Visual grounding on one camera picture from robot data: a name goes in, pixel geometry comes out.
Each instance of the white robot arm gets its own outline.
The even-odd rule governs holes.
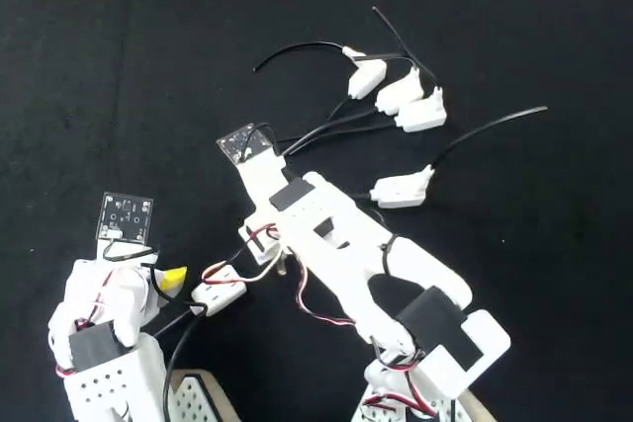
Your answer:
[[[488,312],[463,312],[472,292],[455,272],[359,210],[318,173],[288,177],[283,157],[252,125],[220,139],[219,146],[256,206],[239,230],[255,259],[267,262],[280,246],[294,254],[336,295],[361,338],[387,350],[365,373],[370,395],[455,399],[509,348],[508,335]],[[267,223],[275,223],[278,235],[253,239],[251,230]],[[398,321],[374,302],[367,286],[385,273],[425,290]],[[397,359],[414,362],[407,374],[385,368]]]

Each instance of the red wire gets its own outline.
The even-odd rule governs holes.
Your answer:
[[[405,373],[405,378],[407,379],[408,389],[411,391],[411,394],[413,394],[413,398],[415,399],[415,402],[417,402],[417,405],[420,406],[420,409],[422,410],[422,412],[428,415],[435,416],[435,414],[437,414],[437,411],[435,411],[432,407],[430,407],[420,397],[419,392],[417,391],[417,387],[415,387],[415,385],[413,384],[413,381],[411,380],[410,374]]]
[[[257,229],[255,229],[254,231],[251,231],[248,234],[248,239],[246,239],[246,241],[244,242],[244,245],[248,244],[250,241],[252,241],[255,237],[257,237],[257,234],[259,234],[261,231],[266,230],[266,231],[277,231],[277,228],[275,227],[275,223],[274,222],[269,222],[268,224],[264,224],[261,227],[258,227]],[[209,277],[212,276],[213,274],[215,274],[216,272],[219,272],[220,269],[222,267],[224,267],[226,264],[228,264],[228,262],[225,262],[224,265],[219,266],[213,273],[208,273],[208,272],[204,272],[202,275],[202,282],[204,282],[207,285],[215,285],[215,284],[232,284],[235,282],[241,282],[241,280],[229,280],[229,281],[211,281],[209,280]]]
[[[112,277],[113,272],[114,272],[114,269],[111,270],[108,273],[108,276],[103,281],[103,284],[101,284],[101,289],[103,289],[104,287],[106,287],[108,285],[108,282],[110,282],[110,278]],[[101,290],[99,290],[99,293],[97,294],[97,298],[95,298],[95,301],[99,301],[100,297],[101,297]],[[81,320],[80,323],[77,323],[77,329],[81,330],[81,329],[85,328],[86,326],[88,326],[88,323],[90,323],[92,321],[92,319],[95,316],[95,313],[97,313],[97,309],[98,308],[99,308],[99,305],[94,305],[92,307],[92,311],[90,312],[90,316],[88,317],[88,319],[87,320]]]

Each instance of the connector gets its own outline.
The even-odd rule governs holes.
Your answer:
[[[400,108],[424,97],[419,81],[419,69],[412,66],[407,76],[385,86],[376,97],[376,109],[388,116],[397,114]]]
[[[369,192],[380,208],[418,207],[426,199],[426,189],[435,170],[426,165],[421,172],[381,178]]]
[[[354,61],[354,56],[366,56],[365,53],[355,51],[349,46],[343,47],[343,54]],[[351,99],[363,99],[378,86],[387,75],[387,63],[382,59],[368,61],[354,61],[358,68],[349,78],[347,95]]]
[[[215,277],[218,277],[218,280],[222,281],[239,279],[239,275],[233,266],[222,267],[216,274],[214,274],[214,278]],[[244,294],[246,294],[246,284],[244,282],[213,285],[201,283],[193,289],[191,292],[191,298],[193,301],[198,303],[205,303],[207,305],[207,316],[211,316],[214,313],[218,313],[224,307],[233,303]],[[202,308],[199,306],[192,306],[191,311],[198,315],[202,311]]]
[[[428,98],[401,106],[396,116],[396,126],[402,127],[405,132],[440,127],[445,122],[444,95],[439,87]]]

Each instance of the black felt mat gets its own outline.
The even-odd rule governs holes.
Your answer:
[[[216,138],[264,120],[279,135],[304,131],[350,72],[326,51],[250,68],[288,42],[389,50],[379,5],[444,84],[449,123],[324,141],[292,168],[363,192],[420,169],[460,132],[550,106],[456,151],[422,208],[384,214],[512,337],[474,385],[498,420],[615,420],[630,369],[631,1],[0,0],[3,415],[71,420],[46,323],[73,260],[94,255],[103,191],[155,198],[151,241],[193,282],[238,245],[250,213]],[[212,371],[245,421],[349,420],[365,387],[370,349],[300,313],[297,278],[291,268],[251,286],[179,365]],[[338,311],[316,279],[306,299]]]

